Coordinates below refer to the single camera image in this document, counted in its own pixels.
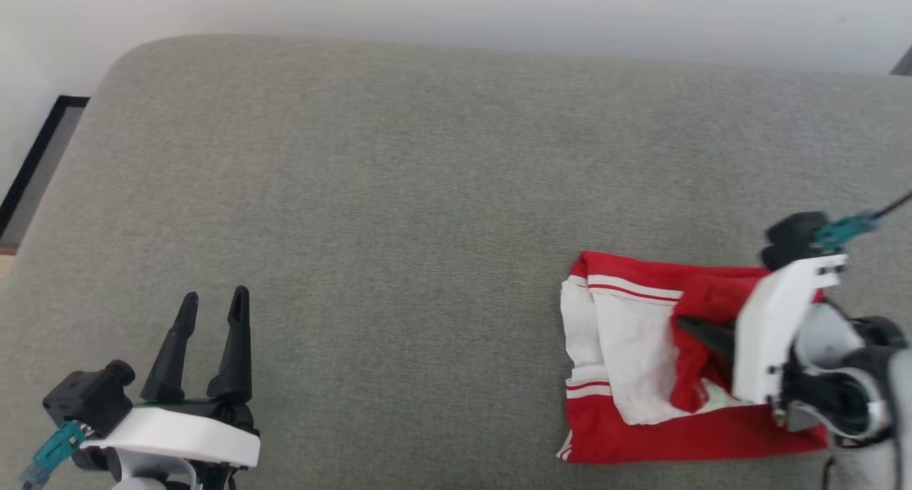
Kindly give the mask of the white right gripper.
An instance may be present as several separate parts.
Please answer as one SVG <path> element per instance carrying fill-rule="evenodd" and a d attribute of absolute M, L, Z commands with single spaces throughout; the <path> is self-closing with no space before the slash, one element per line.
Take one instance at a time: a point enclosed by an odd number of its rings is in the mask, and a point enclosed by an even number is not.
<path fill-rule="evenodd" d="M 846 254 L 800 259 L 762 277 L 740 309 L 735 328 L 696 317 L 678 317 L 677 325 L 711 353 L 734 358 L 734 398 L 750 405 L 775 402 L 796 335 L 819 292 L 840 284 L 847 261 Z"/>

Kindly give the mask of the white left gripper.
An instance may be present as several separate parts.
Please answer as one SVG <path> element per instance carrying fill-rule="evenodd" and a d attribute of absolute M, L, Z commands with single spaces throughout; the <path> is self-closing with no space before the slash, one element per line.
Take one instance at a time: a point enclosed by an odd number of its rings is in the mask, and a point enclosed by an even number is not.
<path fill-rule="evenodd" d="M 261 440 L 247 405 L 253 398 L 249 289 L 237 286 L 227 314 L 228 335 L 219 369 L 207 396 L 185 399 L 182 389 L 187 343 L 195 331 L 199 296 L 188 293 L 170 326 L 140 392 L 140 399 L 164 405 L 132 408 L 112 432 L 84 442 L 83 452 L 115 450 L 197 463 L 253 468 Z"/>

